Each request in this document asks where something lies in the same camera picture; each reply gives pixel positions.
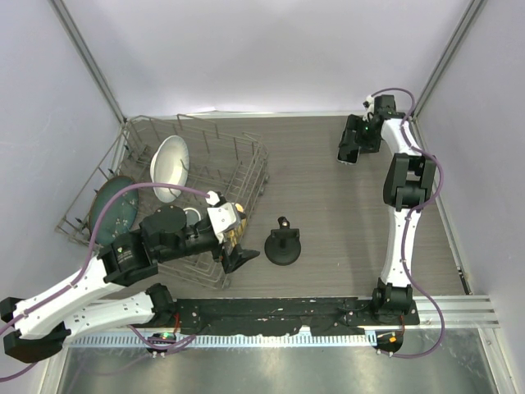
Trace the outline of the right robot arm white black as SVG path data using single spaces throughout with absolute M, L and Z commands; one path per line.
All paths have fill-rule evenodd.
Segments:
M 386 261 L 365 310 L 381 324 L 397 323 L 415 312 L 411 275 L 413 244 L 423 205 L 432 195 L 435 162 L 425 156 L 409 130 L 409 114 L 397 109 L 392 89 L 368 96 L 363 115 L 348 116 L 337 160 L 354 165 L 362 153 L 386 143 L 391 162 L 382 198 L 388 207 Z

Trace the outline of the black phone stand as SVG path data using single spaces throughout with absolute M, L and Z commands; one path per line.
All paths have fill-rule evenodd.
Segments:
M 264 252 L 272 263 L 284 267 L 294 263 L 301 254 L 300 230 L 292 227 L 284 216 L 277 221 L 279 227 L 271 230 L 264 244 Z

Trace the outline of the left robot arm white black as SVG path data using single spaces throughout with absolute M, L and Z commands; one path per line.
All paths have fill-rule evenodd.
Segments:
M 163 205 L 144 218 L 138 229 L 103 247 L 85 270 L 37 296 L 3 300 L 1 318 L 13 327 L 3 338 L 5 354 L 33 364 L 91 332 L 127 325 L 168 326 L 176 303 L 160 283 L 123 300 L 95 302 L 157 275 L 159 264 L 184 257 L 209 253 L 224 273 L 233 273 L 259 255 L 227 239 L 245 218 L 234 204 L 226 203 L 208 208 L 203 219 L 190 225 L 182 208 Z

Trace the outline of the black smartphone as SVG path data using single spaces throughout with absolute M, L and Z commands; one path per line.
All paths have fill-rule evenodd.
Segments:
M 342 146 L 338 149 L 337 160 L 343 164 L 354 165 L 358 162 L 359 155 L 359 147 Z

